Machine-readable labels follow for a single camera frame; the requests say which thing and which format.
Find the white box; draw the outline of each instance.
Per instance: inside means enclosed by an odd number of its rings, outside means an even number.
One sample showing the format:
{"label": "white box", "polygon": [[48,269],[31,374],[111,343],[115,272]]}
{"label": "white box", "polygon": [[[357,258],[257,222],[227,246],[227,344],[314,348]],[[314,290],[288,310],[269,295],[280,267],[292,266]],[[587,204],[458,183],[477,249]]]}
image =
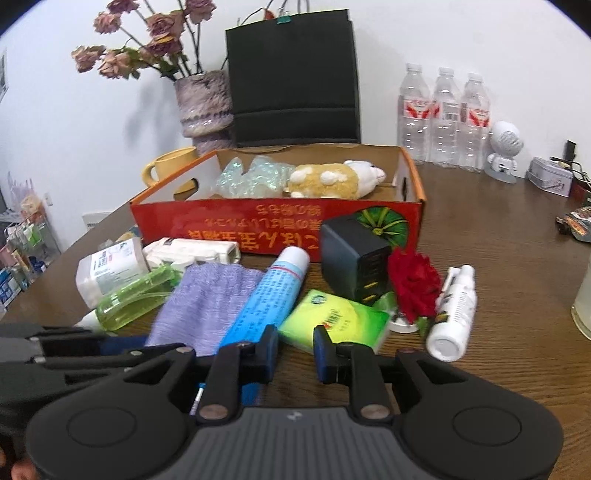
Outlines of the white box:
{"label": "white box", "polygon": [[556,162],[534,158],[525,175],[531,183],[545,192],[563,197],[569,196],[573,172],[560,167]]}

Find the green tissue pack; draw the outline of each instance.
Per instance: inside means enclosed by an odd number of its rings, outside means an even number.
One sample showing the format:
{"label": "green tissue pack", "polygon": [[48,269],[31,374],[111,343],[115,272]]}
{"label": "green tissue pack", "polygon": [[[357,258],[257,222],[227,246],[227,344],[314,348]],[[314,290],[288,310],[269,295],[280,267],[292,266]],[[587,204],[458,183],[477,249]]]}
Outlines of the green tissue pack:
{"label": "green tissue pack", "polygon": [[313,332],[324,325],[334,343],[355,342],[379,350],[389,330],[390,315],[355,301],[319,290],[310,290],[279,327],[281,338],[307,352],[313,349]]}

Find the red artificial rose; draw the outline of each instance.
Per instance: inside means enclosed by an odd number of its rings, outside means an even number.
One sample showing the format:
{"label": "red artificial rose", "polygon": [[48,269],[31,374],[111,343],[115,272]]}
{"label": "red artificial rose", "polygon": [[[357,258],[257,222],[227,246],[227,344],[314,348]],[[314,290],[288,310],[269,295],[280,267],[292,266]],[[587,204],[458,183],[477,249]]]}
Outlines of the red artificial rose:
{"label": "red artificial rose", "polygon": [[397,248],[388,258],[388,276],[398,299],[398,308],[409,323],[418,317],[434,317],[441,279],[429,257]]}

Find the red box side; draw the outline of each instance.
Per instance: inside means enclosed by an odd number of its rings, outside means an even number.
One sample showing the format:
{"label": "red box side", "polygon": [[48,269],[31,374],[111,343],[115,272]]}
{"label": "red box side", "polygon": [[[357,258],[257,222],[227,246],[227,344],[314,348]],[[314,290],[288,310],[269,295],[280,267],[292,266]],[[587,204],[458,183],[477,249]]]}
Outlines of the red box side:
{"label": "red box side", "polygon": [[146,243],[162,237],[236,241],[244,253],[279,254],[305,248],[320,261],[322,220],[370,207],[399,213],[408,222],[406,248],[416,249],[422,203],[336,199],[206,199],[131,205]]}

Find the dried flower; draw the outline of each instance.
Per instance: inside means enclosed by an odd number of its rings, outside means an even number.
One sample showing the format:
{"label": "dried flower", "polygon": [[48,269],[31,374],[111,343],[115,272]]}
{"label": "dried flower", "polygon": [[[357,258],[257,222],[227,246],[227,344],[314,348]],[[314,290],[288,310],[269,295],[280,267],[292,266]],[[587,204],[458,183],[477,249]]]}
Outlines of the dried flower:
{"label": "dried flower", "polygon": [[117,50],[108,50],[103,63],[99,67],[99,73],[108,79],[129,78],[131,73],[131,58],[128,53],[118,53]]}
{"label": "dried flower", "polygon": [[191,22],[198,24],[203,20],[209,20],[215,9],[212,0],[187,0],[185,14],[189,15]]}
{"label": "dried flower", "polygon": [[158,63],[158,59],[150,53],[147,48],[140,47],[138,49],[139,53],[139,60],[144,63],[140,68],[144,69],[147,68],[149,65],[156,65]]}
{"label": "dried flower", "polygon": [[137,10],[139,4],[135,0],[113,0],[107,5],[107,8],[112,14],[122,14]]}
{"label": "dried flower", "polygon": [[178,40],[184,30],[184,14],[182,10],[174,10],[168,15],[154,14],[146,18],[146,22],[152,38],[170,36]]}
{"label": "dried flower", "polygon": [[98,33],[113,33],[121,28],[121,14],[99,13],[95,18],[95,30]]}
{"label": "dried flower", "polygon": [[170,35],[164,35],[153,39],[146,45],[146,48],[152,55],[156,55],[157,57],[183,51],[183,46],[178,38],[174,38]]}
{"label": "dried flower", "polygon": [[76,62],[76,68],[79,73],[88,72],[95,66],[105,53],[106,47],[104,45],[95,45],[93,47],[78,47],[72,52],[72,58]]}

